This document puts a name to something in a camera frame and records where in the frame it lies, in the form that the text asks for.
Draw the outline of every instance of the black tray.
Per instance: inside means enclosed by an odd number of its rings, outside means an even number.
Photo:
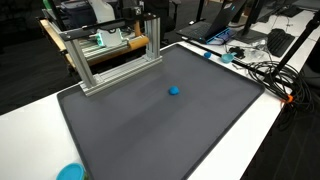
[[[180,45],[161,53],[163,63],[91,97],[79,86],[58,94],[90,179],[186,179],[264,92]]]

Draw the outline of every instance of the white table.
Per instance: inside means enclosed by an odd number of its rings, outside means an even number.
[[[294,26],[289,27],[288,32],[298,36],[312,16],[310,12],[303,12],[294,17],[290,20],[290,24]],[[271,17],[269,23],[257,24],[253,29],[268,33],[274,19],[275,17]],[[285,28],[286,24],[287,19],[279,17],[275,27]],[[317,29],[310,38],[316,40],[319,36],[320,30]],[[204,53],[185,42],[179,44],[201,55]],[[289,64],[300,70],[314,45],[314,41],[307,40]],[[207,47],[224,53],[223,47]],[[244,70],[236,70],[231,64],[220,63],[218,57],[210,59],[246,75]],[[0,116],[0,179],[54,180],[65,165],[81,163],[56,95],[57,93]],[[263,93],[189,179],[239,179],[280,110],[279,99],[269,92]]]

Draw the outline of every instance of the laptop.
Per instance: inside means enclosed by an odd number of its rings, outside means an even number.
[[[245,2],[246,0],[233,0],[232,2],[225,0],[218,16],[212,24],[200,21],[176,33],[202,44],[209,44],[210,41],[229,30],[227,25],[239,12]]]

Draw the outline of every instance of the monitor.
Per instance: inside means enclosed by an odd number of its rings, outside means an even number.
[[[279,10],[280,6],[277,4],[276,0],[254,0],[244,29],[237,33],[235,39],[250,44],[266,37],[266,34],[254,31],[250,28],[252,24],[257,23],[262,18],[268,17]]]

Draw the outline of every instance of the blue ball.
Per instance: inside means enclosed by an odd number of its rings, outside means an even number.
[[[203,54],[203,56],[204,56],[205,58],[209,59],[209,58],[211,57],[211,53],[210,53],[210,52],[205,52],[205,53]]]
[[[169,94],[170,95],[177,95],[179,94],[179,88],[177,86],[172,86],[169,89]]]

